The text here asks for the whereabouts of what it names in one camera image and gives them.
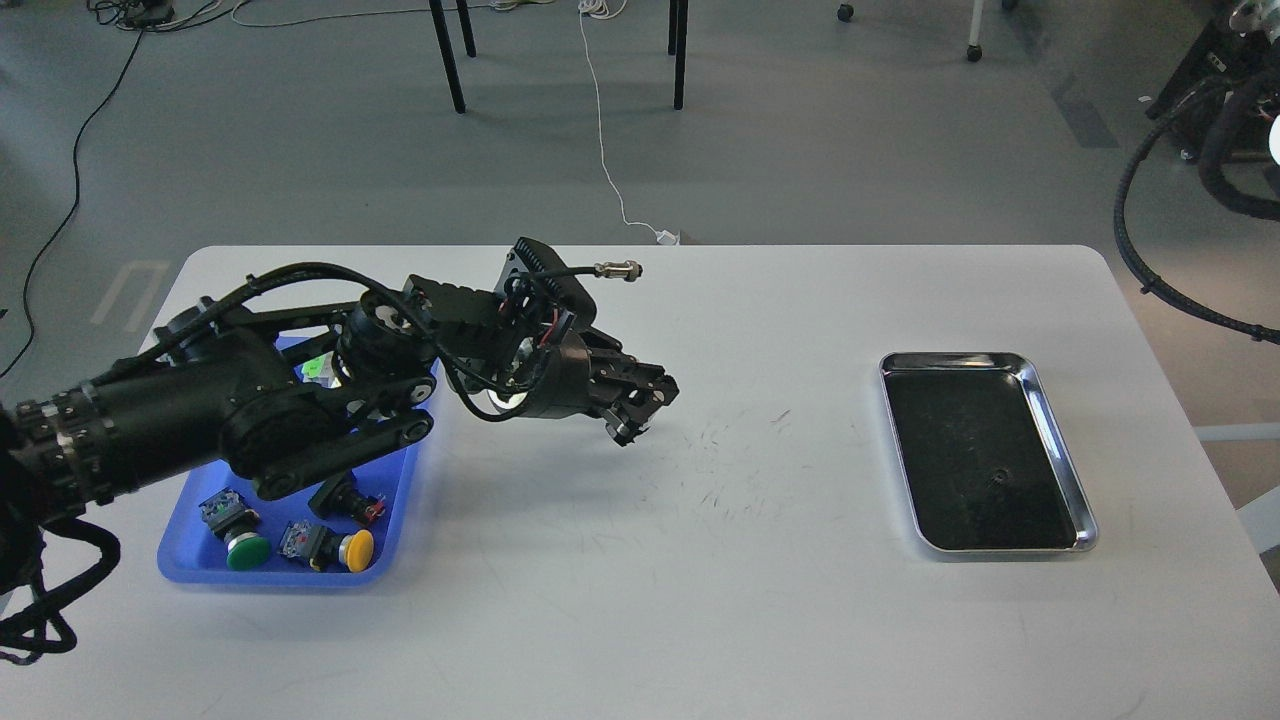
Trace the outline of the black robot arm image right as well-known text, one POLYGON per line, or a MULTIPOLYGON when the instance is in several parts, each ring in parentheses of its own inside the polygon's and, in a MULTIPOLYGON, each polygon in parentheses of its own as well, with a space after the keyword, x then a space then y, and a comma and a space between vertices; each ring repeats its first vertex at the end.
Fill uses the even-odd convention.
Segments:
POLYGON ((1126 228, 1126 201, 1140 164, 1166 135, 1180 141, 1199 184, 1229 211, 1265 222, 1277 209, 1277 3, 1219 1, 1146 110, 1153 126, 1126 161, 1114 196, 1114 237, 1124 265, 1149 293, 1189 316, 1275 345, 1277 329, 1247 323, 1197 302, 1162 279, 1139 255, 1126 228), (1270 163, 1268 195, 1238 188, 1229 161, 1270 163))

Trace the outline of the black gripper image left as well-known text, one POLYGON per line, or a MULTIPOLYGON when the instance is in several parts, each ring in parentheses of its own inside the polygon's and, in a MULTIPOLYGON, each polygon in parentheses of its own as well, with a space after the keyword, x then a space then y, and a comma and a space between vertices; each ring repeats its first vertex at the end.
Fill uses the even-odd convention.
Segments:
POLYGON ((590 352, 584 334, 576 331, 540 351, 532 347, 531 338, 522 338, 492 352, 490 360, 498 375, 515 373, 516 384, 532 387, 516 396, 488 391, 495 407, 493 421, 517 415, 561 419, 582 414, 602 419, 618 446, 632 443, 645 432, 657 402, 671 405, 680 392, 663 366, 639 361, 609 334, 591 334, 590 352))

